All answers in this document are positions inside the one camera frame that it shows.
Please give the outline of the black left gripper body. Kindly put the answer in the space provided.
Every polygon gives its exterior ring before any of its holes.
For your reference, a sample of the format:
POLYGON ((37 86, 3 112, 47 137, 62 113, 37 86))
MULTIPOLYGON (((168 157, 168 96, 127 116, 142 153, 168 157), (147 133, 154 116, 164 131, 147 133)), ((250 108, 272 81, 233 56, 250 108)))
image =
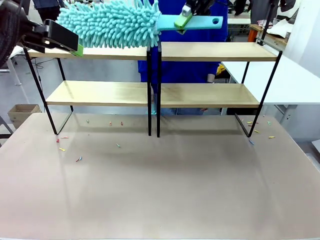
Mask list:
POLYGON ((25 37, 48 41, 51 20, 45 20, 42 24, 30 20, 20 20, 18 24, 18 41, 24 41, 25 37))

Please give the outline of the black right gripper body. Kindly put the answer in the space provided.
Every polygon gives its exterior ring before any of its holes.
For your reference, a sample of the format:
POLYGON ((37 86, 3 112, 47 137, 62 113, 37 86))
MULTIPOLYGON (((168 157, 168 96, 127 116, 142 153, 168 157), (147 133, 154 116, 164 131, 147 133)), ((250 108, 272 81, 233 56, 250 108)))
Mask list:
POLYGON ((215 0, 187 0, 186 5, 191 8, 193 16, 210 16, 211 6, 215 0))

